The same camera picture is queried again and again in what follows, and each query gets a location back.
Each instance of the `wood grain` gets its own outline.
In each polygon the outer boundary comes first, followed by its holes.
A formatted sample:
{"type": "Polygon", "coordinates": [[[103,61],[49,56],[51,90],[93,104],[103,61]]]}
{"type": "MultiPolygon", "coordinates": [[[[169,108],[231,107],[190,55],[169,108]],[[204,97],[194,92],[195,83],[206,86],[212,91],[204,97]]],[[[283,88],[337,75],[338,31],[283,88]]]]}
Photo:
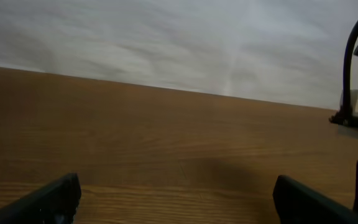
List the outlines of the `wood grain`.
{"type": "Polygon", "coordinates": [[[277,175],[350,207],[334,112],[0,68],[0,207],[67,172],[76,223],[278,223],[277,175]]]}

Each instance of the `brown wooden surface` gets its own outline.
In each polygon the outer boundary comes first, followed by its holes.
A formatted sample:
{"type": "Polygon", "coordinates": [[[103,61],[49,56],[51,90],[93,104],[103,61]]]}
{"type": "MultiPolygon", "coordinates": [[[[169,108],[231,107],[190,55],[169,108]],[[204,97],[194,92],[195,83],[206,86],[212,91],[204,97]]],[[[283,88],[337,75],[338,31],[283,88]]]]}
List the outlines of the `brown wooden surface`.
{"type": "Polygon", "coordinates": [[[333,113],[0,68],[0,207],[67,172],[76,223],[278,223],[279,174],[350,207],[333,113]]]}

